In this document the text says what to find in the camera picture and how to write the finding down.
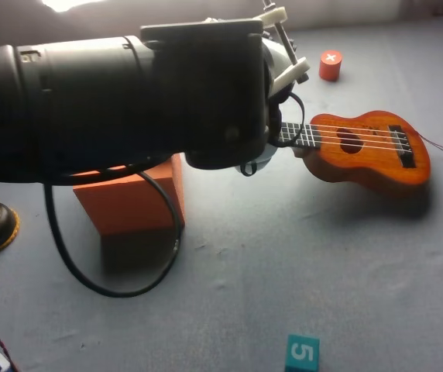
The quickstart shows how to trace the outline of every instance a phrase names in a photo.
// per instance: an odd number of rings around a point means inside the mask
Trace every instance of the bright light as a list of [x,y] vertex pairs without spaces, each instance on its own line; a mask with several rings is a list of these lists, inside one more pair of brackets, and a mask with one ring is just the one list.
[[103,0],[42,0],[43,4],[52,8],[55,12],[66,12],[74,6],[89,2],[102,2]]

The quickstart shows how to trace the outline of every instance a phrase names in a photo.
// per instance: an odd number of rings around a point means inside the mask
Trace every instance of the orange ukulele body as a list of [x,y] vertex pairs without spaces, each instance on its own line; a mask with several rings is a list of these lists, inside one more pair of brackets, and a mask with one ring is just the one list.
[[294,148],[309,171],[327,182],[352,181],[393,197],[413,194],[430,178],[430,157],[416,130],[390,112],[357,118],[321,114],[311,120],[319,148]]

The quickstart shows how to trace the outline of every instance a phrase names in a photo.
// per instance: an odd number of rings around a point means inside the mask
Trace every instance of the robotic arm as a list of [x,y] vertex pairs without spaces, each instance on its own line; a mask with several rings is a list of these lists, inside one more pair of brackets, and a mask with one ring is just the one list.
[[[140,39],[0,47],[0,181],[64,184],[179,152],[201,169],[256,159],[309,69],[281,26],[285,9],[265,10],[147,26]],[[267,27],[282,44],[263,38]]]

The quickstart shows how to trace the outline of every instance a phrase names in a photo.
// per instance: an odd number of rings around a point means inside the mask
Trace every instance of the sound hole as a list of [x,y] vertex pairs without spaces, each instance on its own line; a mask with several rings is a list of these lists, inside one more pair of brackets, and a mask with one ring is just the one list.
[[346,153],[358,153],[364,145],[363,141],[348,129],[337,129],[337,137],[340,138],[340,148]]

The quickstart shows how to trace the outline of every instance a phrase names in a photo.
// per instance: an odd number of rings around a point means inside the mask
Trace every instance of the wall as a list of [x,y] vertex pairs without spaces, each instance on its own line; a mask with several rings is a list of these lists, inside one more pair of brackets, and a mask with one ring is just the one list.
[[[391,22],[424,16],[443,0],[279,0],[287,28]],[[108,0],[55,13],[39,0],[0,0],[0,44],[31,44],[138,35],[139,27],[165,22],[242,18],[262,11],[260,0]]]

